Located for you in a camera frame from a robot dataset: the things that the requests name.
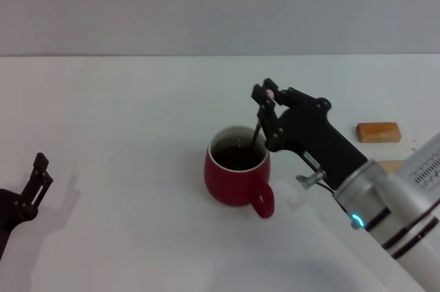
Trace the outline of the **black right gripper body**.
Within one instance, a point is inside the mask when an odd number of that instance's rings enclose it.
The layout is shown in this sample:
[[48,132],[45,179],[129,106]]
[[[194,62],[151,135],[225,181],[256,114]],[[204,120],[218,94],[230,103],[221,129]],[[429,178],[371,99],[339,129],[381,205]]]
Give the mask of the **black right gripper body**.
[[325,172],[324,182],[336,190],[367,162],[367,158],[328,121],[331,103],[313,98],[288,107],[279,117],[281,150],[296,153],[313,170]]

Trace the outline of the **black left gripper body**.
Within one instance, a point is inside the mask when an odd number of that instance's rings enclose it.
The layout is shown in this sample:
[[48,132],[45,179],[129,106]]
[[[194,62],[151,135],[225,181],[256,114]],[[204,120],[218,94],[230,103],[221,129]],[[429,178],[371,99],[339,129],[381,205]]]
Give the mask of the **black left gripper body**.
[[21,195],[6,189],[1,189],[1,255],[5,251],[12,230],[18,225],[16,222]]

